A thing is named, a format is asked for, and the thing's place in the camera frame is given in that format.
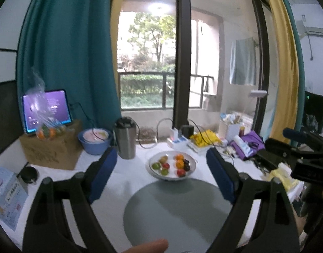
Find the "person's fingertip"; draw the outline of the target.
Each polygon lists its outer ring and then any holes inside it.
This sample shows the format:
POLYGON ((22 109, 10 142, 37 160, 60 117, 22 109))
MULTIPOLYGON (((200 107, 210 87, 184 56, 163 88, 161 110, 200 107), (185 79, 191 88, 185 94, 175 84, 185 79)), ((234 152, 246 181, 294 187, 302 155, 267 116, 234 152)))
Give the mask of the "person's fingertip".
POLYGON ((169 247, 168 240, 159 239, 153 242, 139 244, 123 251, 123 253, 163 253, 169 247))

